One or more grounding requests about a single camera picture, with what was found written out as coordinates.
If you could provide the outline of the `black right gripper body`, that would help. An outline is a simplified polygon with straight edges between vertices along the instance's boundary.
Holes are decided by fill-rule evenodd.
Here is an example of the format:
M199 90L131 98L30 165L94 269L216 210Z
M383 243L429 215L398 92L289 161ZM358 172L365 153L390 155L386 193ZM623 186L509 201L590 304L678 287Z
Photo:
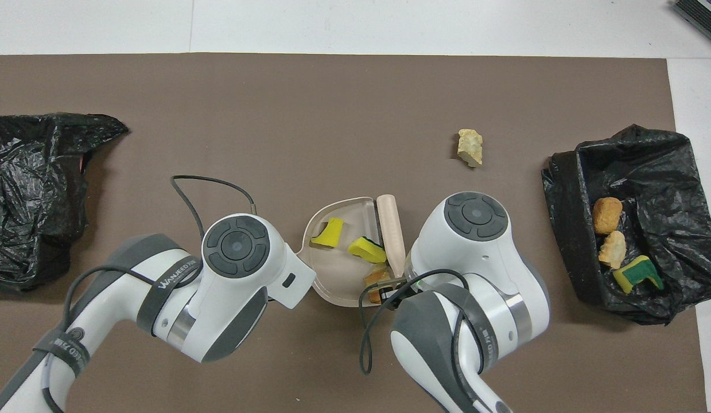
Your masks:
M397 309L403 300L413 297L416 294L412 287L409 287L407 290L403 290L403 292L399 292L399 289L402 286L403 285L384 287L384 306L386 309ZM395 298L390 301L390 303L386 304L385 302L391 297Z

